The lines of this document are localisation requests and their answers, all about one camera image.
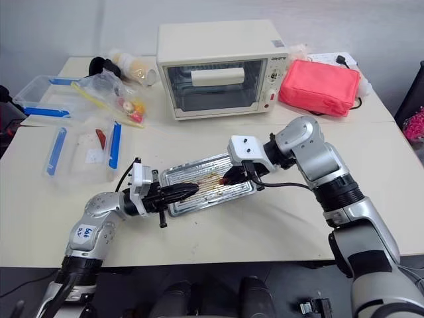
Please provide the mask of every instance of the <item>oven door handle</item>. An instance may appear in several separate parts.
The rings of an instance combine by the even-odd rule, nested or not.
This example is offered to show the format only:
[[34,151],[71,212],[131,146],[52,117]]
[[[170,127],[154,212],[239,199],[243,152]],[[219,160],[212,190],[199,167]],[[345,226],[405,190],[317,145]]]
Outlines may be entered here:
[[191,71],[193,86],[232,85],[244,82],[244,68]]

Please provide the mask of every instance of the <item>oven glass door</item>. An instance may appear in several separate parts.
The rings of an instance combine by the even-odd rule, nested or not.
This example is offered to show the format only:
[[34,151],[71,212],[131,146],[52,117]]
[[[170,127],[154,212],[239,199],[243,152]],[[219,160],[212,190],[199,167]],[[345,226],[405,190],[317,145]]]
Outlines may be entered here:
[[206,111],[250,107],[259,101],[266,60],[168,67],[176,108]]

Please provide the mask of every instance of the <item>toaster oven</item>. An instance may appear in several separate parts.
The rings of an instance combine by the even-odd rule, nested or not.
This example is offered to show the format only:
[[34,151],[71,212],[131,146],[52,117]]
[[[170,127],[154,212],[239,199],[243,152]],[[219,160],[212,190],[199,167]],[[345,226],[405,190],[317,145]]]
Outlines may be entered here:
[[271,111],[287,59],[268,20],[159,27],[156,61],[177,120]]

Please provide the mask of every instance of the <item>oven control knob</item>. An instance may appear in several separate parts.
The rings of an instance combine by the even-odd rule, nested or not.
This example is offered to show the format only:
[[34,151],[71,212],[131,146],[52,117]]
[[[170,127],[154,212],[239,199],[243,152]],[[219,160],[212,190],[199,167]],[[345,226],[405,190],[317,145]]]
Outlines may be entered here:
[[265,103],[273,103],[277,100],[277,92],[273,89],[268,90],[265,93]]

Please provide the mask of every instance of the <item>white wall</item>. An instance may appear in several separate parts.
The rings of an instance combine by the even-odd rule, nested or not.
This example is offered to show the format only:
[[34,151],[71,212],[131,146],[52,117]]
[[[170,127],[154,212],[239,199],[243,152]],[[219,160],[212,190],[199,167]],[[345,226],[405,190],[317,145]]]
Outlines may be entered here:
[[239,19],[272,19],[311,52],[350,52],[389,109],[424,60],[422,0],[0,0],[0,83],[15,94],[68,56],[112,47],[155,54],[160,23]]

